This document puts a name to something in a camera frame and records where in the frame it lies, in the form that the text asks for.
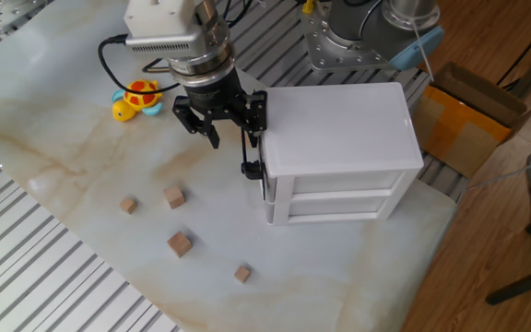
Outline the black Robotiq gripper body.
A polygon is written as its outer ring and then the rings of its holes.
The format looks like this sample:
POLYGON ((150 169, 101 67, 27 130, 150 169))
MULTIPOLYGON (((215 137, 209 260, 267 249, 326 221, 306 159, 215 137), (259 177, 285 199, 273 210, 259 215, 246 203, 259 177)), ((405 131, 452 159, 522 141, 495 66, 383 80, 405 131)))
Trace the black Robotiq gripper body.
POLYGON ((245 92, 235 68, 214 83, 202 87, 185 86, 184 90, 192 107, 200 112, 213 110, 240 112, 246 104, 243 98, 245 92))

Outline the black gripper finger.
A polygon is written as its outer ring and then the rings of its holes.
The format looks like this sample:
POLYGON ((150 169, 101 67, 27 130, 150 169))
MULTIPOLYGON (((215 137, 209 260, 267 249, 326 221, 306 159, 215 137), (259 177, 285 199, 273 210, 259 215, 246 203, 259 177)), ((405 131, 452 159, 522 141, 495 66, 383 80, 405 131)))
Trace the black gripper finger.
POLYGON ((267 92, 237 94, 229 104, 230 119, 247 133, 260 136, 266 129, 267 92))
POLYGON ((218 148, 220 139, 216 127, 212 125, 212 117, 206 116, 201 120, 193 112, 189 98, 176 97, 172 111, 190 134, 201 134, 209 140, 212 148, 218 148))

